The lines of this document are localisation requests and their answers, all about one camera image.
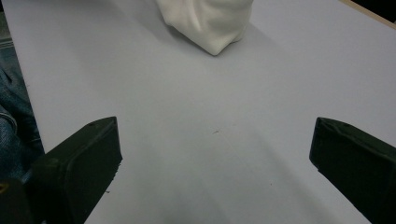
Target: jeans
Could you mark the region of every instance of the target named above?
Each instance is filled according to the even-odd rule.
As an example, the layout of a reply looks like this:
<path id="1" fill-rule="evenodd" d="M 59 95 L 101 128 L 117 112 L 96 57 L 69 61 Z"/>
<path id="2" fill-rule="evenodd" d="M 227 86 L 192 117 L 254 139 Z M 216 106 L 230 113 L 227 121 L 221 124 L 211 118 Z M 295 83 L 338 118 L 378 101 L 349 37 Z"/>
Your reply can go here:
<path id="1" fill-rule="evenodd" d="M 44 154 L 14 48 L 0 49 L 0 179 L 26 181 Z"/>

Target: white table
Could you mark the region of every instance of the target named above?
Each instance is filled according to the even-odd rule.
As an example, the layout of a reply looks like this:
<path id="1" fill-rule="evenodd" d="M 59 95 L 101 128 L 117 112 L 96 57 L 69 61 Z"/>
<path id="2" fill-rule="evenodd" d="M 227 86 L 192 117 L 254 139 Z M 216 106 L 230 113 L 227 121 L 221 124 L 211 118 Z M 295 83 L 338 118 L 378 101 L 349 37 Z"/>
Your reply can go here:
<path id="1" fill-rule="evenodd" d="M 369 223 L 308 159 L 317 117 L 396 146 L 396 31 L 336 0 L 256 0 L 212 57 L 154 0 L 3 0 L 45 149 L 117 116 L 87 223 Z"/>

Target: denim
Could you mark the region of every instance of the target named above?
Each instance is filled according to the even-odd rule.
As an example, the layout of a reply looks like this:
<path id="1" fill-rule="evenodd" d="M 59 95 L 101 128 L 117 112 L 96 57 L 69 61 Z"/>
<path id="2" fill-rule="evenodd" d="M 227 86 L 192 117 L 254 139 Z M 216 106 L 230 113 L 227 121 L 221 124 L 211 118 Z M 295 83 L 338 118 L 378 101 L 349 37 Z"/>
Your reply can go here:
<path id="1" fill-rule="evenodd" d="M 0 179 L 29 177 L 44 154 L 14 48 L 0 49 Z"/>

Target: wooden edge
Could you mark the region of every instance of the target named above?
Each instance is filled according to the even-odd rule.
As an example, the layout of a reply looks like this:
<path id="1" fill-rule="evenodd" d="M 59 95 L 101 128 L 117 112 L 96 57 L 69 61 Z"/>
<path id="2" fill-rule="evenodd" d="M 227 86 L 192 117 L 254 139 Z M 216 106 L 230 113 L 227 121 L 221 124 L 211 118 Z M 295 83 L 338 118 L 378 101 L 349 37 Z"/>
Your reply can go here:
<path id="1" fill-rule="evenodd" d="M 391 28 L 396 30 L 396 24 L 395 23 L 393 23 L 391 21 L 388 21 L 388 20 L 378 16 L 377 14 L 375 14 L 372 11 L 370 11 L 369 9 L 367 9 L 365 7 L 362 7 L 361 5 L 359 5 L 359 4 L 355 3 L 355 2 L 352 2 L 351 0 L 340 0 L 340 1 L 345 3 L 345 4 L 347 4 L 350 7 L 353 7 L 355 9 L 357 9 L 358 11 L 366 14 L 367 16 L 369 16 L 369 17 L 371 17 L 373 19 L 375 19 L 376 21 L 380 21 L 380 22 L 386 24 L 387 26 L 389 26 L 389 27 L 391 27 Z"/>

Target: white plastic bag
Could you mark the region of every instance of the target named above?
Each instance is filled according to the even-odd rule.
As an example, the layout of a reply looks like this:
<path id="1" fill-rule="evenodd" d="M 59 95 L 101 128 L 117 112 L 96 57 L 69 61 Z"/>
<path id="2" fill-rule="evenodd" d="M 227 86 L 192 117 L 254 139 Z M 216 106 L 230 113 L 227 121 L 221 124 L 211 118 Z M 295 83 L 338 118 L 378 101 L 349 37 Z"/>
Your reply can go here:
<path id="1" fill-rule="evenodd" d="M 242 38 L 253 0 L 157 0 L 166 24 L 212 55 Z"/>

